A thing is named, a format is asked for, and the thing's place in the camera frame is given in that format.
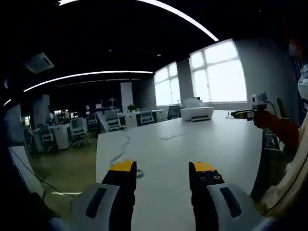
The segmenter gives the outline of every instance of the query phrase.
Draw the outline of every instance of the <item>white printer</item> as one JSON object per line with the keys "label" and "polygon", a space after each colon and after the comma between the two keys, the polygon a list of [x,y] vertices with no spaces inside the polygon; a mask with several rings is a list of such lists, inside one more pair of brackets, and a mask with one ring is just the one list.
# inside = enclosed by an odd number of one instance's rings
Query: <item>white printer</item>
{"label": "white printer", "polygon": [[214,108],[202,107],[197,99],[188,99],[184,103],[185,108],[181,109],[181,117],[183,121],[200,121],[211,119]]}

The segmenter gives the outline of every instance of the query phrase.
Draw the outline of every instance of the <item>potted plant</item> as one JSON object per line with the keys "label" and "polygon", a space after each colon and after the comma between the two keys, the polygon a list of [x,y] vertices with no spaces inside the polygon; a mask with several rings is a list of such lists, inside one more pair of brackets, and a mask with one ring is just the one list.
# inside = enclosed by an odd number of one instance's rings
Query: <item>potted plant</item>
{"label": "potted plant", "polygon": [[135,106],[132,105],[132,104],[128,105],[128,106],[127,106],[127,109],[128,109],[129,112],[135,112],[135,111],[136,111]]}

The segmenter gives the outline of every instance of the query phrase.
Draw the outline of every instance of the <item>office desk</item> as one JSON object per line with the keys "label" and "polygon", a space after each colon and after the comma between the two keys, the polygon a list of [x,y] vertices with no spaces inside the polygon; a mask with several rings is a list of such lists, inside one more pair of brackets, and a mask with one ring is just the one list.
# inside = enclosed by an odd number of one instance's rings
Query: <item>office desk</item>
{"label": "office desk", "polygon": [[132,231],[195,230],[188,163],[206,161],[217,167],[224,180],[250,194],[258,172],[262,130],[253,122],[225,118],[199,122],[169,120],[157,124],[100,134],[97,143],[96,181],[100,183],[110,160],[137,161],[144,177],[137,180]]}
{"label": "office desk", "polygon": [[[67,149],[69,148],[71,144],[70,138],[67,133],[67,129],[69,128],[69,125],[70,124],[59,124],[59,125],[49,126],[50,130],[54,134],[59,150]],[[39,132],[39,128],[31,130],[30,132],[33,133],[38,152],[43,152],[44,147],[41,141],[41,134]]]}
{"label": "office desk", "polygon": [[[163,112],[164,109],[154,109],[152,110],[152,113],[157,113],[157,112]],[[124,117],[127,113],[119,113],[119,117]]]}

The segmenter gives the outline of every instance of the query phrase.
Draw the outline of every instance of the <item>bright window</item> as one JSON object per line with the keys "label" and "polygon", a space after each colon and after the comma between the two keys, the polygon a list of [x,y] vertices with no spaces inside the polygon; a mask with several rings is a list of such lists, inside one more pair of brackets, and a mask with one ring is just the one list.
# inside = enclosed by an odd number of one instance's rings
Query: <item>bright window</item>
{"label": "bright window", "polygon": [[203,102],[246,102],[242,63],[232,39],[191,54],[194,97]]}
{"label": "bright window", "polygon": [[55,115],[61,114],[61,110],[56,110],[56,111],[54,111],[54,114],[55,114]]}
{"label": "bright window", "polygon": [[154,76],[156,105],[181,103],[178,68],[176,63],[157,71]]}
{"label": "bright window", "polygon": [[25,125],[26,126],[30,125],[30,116],[25,116]]}
{"label": "bright window", "polygon": [[78,113],[77,112],[71,112],[71,119],[72,118],[78,118]]}

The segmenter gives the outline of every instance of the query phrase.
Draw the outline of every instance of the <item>black ceiling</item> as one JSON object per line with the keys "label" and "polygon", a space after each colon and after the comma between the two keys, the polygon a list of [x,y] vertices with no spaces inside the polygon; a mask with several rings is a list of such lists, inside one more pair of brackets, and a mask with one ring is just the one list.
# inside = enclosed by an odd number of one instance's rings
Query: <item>black ceiling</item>
{"label": "black ceiling", "polygon": [[[106,70],[156,71],[214,43],[179,16],[137,0],[79,0],[63,6],[56,2],[23,1],[16,7],[17,3],[8,1],[3,8],[7,23],[3,26],[5,63],[1,75],[9,80],[15,95],[66,75]],[[277,17],[287,11],[251,1],[249,5],[206,0],[162,2],[192,17],[219,40],[275,37]],[[35,75],[24,68],[23,62],[40,52],[55,67]],[[71,78],[51,86],[113,77],[123,75]]]}

